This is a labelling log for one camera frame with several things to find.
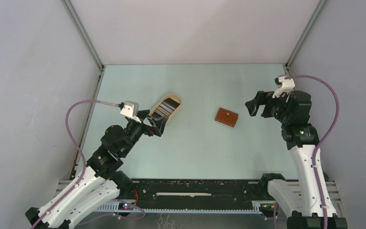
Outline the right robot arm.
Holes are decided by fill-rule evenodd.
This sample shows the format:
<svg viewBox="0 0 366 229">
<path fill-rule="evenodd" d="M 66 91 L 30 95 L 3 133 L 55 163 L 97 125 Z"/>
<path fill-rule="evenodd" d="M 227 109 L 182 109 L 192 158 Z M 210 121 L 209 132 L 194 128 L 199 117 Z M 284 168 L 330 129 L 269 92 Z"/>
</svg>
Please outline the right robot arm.
<svg viewBox="0 0 366 229">
<path fill-rule="evenodd" d="M 258 186 L 263 199 L 274 198 L 287 217 L 289 229 L 346 229 L 326 188 L 321 167 L 320 140 L 317 130 L 309 123 L 311 95 L 302 91 L 282 93 L 258 91 L 246 102 L 250 116 L 256 116 L 263 105 L 263 118 L 273 117 L 281 124 L 282 138 L 295 163 L 300 196 L 292 192 L 283 178 L 273 178 Z"/>
</svg>

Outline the brown leather card holder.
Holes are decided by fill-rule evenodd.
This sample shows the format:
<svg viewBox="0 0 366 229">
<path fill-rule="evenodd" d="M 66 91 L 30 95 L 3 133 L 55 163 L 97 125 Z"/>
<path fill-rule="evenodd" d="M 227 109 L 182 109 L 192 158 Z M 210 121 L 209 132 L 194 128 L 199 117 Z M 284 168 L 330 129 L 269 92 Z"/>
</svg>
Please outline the brown leather card holder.
<svg viewBox="0 0 366 229">
<path fill-rule="evenodd" d="M 238 118 L 238 113 L 226 110 L 224 108 L 219 108 L 214 120 L 224 125 L 235 127 Z"/>
</svg>

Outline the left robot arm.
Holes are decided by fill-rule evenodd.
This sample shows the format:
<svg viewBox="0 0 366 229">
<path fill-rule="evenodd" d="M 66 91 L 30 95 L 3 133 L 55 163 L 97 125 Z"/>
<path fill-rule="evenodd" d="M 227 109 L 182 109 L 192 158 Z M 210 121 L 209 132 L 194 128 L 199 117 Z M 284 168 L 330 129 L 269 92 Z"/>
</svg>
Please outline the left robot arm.
<svg viewBox="0 0 366 229">
<path fill-rule="evenodd" d="M 101 145 L 76 178 L 54 199 L 40 208 L 31 207 L 25 217 L 34 229 L 72 229 L 105 202 L 127 198 L 132 180 L 119 168 L 142 135 L 162 136 L 168 116 L 138 111 L 138 120 L 126 127 L 109 126 Z"/>
</svg>

